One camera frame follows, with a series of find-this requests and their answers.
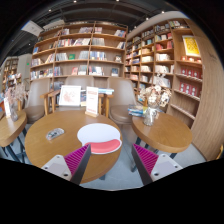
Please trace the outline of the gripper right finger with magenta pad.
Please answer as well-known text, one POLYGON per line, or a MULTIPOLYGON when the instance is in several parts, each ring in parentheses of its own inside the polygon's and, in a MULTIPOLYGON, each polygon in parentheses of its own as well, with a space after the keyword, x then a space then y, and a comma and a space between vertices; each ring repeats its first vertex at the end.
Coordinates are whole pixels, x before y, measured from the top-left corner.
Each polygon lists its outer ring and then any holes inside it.
POLYGON ((132 145, 132 156, 143 185, 150 184, 182 169, 168 155, 157 155, 137 144, 132 145))

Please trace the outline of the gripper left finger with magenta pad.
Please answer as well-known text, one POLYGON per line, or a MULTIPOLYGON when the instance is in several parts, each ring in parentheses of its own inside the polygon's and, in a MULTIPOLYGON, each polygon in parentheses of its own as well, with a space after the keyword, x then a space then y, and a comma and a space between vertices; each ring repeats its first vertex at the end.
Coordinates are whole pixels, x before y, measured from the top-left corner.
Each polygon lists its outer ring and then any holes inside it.
POLYGON ((42 169, 79 185, 91 155, 89 144, 66 156, 56 155, 42 169))

